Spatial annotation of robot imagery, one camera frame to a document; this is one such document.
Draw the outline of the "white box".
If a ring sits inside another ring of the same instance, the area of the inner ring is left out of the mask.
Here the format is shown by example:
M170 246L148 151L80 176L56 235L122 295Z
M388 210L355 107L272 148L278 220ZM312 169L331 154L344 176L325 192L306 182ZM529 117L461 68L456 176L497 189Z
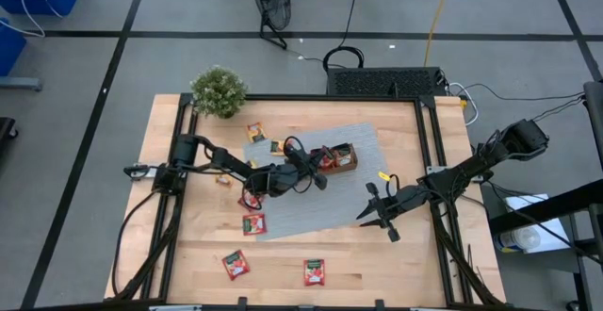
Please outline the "white box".
M529 205L540 203L547 199L547 194L537 194L508 197L505 199L505 202L508 204L508 211L511 212L513 209L519 210ZM534 228L540 234L541 244L535 249L527 250L522 253L536 254L570 248L570 246L567 245L569 237L565 233L559 219L541 221L540 226L534 224L531 225L531 227Z

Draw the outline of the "black computer tower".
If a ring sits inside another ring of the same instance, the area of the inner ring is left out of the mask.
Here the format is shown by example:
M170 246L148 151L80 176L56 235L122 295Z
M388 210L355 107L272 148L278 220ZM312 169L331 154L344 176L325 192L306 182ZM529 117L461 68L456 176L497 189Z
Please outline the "black computer tower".
M444 96L448 81L438 67L330 69L329 95Z

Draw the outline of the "green potted plant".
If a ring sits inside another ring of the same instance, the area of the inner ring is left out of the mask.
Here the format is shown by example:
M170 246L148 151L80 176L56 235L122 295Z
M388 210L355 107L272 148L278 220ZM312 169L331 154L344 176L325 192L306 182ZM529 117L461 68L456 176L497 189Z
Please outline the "green potted plant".
M244 106L248 92L236 73L219 66L199 73L190 86L195 112L220 119L235 116Z

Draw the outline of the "black aluminium table frame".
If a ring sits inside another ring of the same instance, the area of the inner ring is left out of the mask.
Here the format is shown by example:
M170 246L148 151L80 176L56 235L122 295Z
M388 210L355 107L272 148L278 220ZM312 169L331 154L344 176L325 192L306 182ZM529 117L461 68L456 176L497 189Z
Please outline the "black aluminium table frame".
M155 96L140 162L167 160L179 96ZM471 156L459 99L436 97L440 135L448 165ZM243 156L247 124L261 122L270 137L283 138L353 123L373 123L388 170L400 182L414 183L425 171L414 103L394 101L327 101L315 96L256 95L232 120L204 118L196 132L215 144ZM172 252L168 303L235 304L247 297L248 305L447 306L439 267L438 247L428 205L394 220L401 241L390 242L378 227L349 227L256 240L243 236L236 203L240 184L230 188L215 183L213 175L191 175L187 182L183 217ZM155 196L133 215L122 236L117 289L124 289L149 252L154 234ZM490 240L483 207L457 201L458 223L465 246L470 244L473 264L497 298L504 300L495 249ZM234 281L221 263L224 256L241 250L251 268ZM304 286L303 261L323 258L325 286Z

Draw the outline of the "black caster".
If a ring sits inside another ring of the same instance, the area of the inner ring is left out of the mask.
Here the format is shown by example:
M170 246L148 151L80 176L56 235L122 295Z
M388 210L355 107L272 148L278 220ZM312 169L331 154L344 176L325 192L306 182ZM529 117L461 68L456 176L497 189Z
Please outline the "black caster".
M12 118L0 117L0 141L15 139L19 136L15 123L16 121Z

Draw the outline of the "white wipes canister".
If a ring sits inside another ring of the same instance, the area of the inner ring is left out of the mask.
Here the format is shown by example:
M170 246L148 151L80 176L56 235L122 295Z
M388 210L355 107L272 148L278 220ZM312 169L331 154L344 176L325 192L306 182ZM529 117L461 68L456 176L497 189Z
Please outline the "white wipes canister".
M541 244L540 234L531 226L515 229L493 236L498 250L503 253L525 252Z

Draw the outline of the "grey cart base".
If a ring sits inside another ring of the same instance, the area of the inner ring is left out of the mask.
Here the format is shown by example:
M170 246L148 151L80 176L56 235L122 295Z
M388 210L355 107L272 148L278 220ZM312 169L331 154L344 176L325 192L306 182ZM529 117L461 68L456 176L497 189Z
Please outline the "grey cart base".
M42 84L38 78L0 76L0 90L41 91Z

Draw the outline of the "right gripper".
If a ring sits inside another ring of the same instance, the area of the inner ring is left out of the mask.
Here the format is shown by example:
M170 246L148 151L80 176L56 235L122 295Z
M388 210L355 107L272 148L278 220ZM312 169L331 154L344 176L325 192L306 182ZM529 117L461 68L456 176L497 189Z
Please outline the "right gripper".
M426 203L429 191L421 186L407 186L401 188L395 195L388 194L385 198L379 196L379 191L374 183L366 184L371 195L367 207L356 217L357 220L376 212L377 218L360 224L360 227L379 226L387 230L391 242L400 241L400 235L392 220L401 214L409 212Z

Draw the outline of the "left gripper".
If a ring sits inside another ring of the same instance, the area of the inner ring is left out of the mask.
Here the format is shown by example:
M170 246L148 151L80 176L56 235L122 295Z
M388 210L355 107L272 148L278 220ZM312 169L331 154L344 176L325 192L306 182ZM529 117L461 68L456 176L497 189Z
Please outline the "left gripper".
M301 141L294 136L290 136L285 139L285 146L289 140L293 140L295 146L301 146L301 148L305 151ZM322 145L319 148L309 151L310 161L320 162L328 154L329 148L325 145ZM310 183L314 184L318 189L324 190L327 188L328 184L328 180L325 175L329 175L334 171L334 169L335 165L319 165L317 166L318 174L301 176L298 169L290 163L285 162L282 165L270 165L267 179L267 194L271 197L281 196L290 189L296 190L296 186L300 183L300 181L305 179L309 179Z

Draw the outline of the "grey woven placemat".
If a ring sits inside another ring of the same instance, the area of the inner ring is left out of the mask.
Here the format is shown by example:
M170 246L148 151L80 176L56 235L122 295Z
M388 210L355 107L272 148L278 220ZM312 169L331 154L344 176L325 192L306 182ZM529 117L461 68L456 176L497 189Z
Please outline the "grey woven placemat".
M268 231L257 237L260 241L355 224L371 198L366 184L372 182L381 194L385 193L379 173L387 172L388 167L373 124L315 130L300 133L297 138L307 151L348 142L357 154L357 168L329 174L324 190L304 180L299 184L301 193L291 189L280 197L267 198L262 211Z

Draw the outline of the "tan vanilla tea packet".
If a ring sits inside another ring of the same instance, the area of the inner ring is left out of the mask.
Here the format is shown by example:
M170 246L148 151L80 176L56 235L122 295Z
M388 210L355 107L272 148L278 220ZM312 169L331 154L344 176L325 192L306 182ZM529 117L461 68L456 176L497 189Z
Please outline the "tan vanilla tea packet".
M345 167L354 163L354 151L351 144L338 147L336 152L336 165L338 167Z

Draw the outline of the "wooden tea box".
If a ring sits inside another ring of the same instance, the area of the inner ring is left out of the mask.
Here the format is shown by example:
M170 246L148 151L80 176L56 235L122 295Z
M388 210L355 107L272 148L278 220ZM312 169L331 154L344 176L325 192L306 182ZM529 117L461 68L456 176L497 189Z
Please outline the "wooden tea box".
M353 147L352 143L342 143L342 144L338 144L338 145L331 146L328 148L329 148L329 151L336 152L338 147L345 145L345 144L351 144ZM353 151L354 151L354 163L350 164L348 166L345 166L345 167L338 167L336 165L334 171L331 172L329 175L354 171L358 165L358 158L357 158L354 147L353 147ZM318 174L317 166L319 166L319 164L318 164L319 162L311 162L310 157L309 157L309 152L306 153L301 148L301 146L295 146L293 140L289 140L287 142L287 144L285 146L285 156L287 157L287 160L285 162L294 165L298 169L299 174L301 176L310 176L313 174Z

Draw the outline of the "black side table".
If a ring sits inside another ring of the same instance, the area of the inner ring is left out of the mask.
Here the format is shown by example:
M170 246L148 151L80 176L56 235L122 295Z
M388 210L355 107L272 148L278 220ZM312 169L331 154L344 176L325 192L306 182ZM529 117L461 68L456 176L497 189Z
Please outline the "black side table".
M603 170L603 79L587 82L583 88L585 107L593 130L598 160ZM592 256L603 273L603 178L543 202L496 217L491 221L491 230L497 235L525 226L543 227L546 221L581 211L586 211L589 215L593 236L569 244L577 259L577 271L574 273L577 299L570 303L569 310L593 311L583 261Z

